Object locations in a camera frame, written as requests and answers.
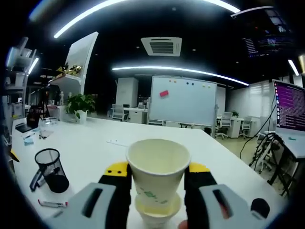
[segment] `black ceiling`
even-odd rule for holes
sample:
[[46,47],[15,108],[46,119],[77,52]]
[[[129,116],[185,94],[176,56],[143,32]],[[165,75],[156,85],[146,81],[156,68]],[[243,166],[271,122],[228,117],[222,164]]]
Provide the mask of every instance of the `black ceiling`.
[[[72,18],[100,0],[66,0],[53,7],[36,23],[30,23],[25,35],[29,46],[38,49],[39,67],[56,69],[64,65],[70,45],[97,31],[87,72],[86,91],[98,93],[103,84],[114,84],[117,77],[135,74],[166,74],[200,77],[240,87],[234,82],[194,73],[159,70],[111,71],[117,66],[161,65],[196,69],[235,78],[247,83],[286,76],[291,71],[287,58],[247,58],[230,11],[201,0],[130,0],[101,9],[81,20],[58,39],[53,35]],[[226,0],[245,10],[270,5],[271,1]],[[180,57],[148,56],[142,37],[181,37]],[[39,67],[30,76],[38,80]],[[140,80],[149,77],[138,76]]]

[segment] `display screen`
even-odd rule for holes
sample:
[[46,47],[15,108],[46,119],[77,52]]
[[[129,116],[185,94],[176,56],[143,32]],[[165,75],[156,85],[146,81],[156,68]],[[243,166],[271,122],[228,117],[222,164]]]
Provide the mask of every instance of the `display screen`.
[[233,19],[249,58],[294,52],[292,31],[274,8],[245,12]]
[[276,126],[305,131],[305,89],[274,81],[276,96]]

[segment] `paper cup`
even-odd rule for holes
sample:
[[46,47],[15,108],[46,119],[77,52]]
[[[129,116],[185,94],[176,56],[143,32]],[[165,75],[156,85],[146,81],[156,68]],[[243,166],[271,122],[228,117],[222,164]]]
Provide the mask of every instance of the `paper cup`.
[[141,203],[167,207],[190,164],[188,150],[173,141],[147,139],[132,144],[126,156]]
[[167,214],[164,214],[162,209],[160,210],[160,213],[158,213],[156,209],[154,209],[153,213],[151,213],[150,209],[141,203],[140,195],[137,195],[135,198],[135,208],[140,213],[144,223],[152,229],[163,228],[165,224],[171,219],[171,217],[177,214],[181,208],[181,203],[181,198],[176,193],[171,205],[168,206]]

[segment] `pen holder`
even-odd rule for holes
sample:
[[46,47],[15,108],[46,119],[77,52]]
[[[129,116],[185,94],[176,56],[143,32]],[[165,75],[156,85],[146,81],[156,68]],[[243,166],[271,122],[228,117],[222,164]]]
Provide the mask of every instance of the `pen holder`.
[[60,153],[56,149],[43,149],[35,155],[39,166],[51,191],[62,193],[69,187],[69,181],[63,171]]

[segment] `potted plant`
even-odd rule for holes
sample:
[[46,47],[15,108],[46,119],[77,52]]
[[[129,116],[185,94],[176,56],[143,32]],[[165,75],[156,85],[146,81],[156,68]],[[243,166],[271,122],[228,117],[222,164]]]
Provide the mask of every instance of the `potted plant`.
[[74,114],[76,116],[76,121],[80,124],[84,124],[86,122],[87,112],[92,112],[94,109],[95,101],[93,96],[90,94],[73,95],[67,100],[67,113]]
[[232,111],[232,116],[238,118],[239,113],[237,111]]

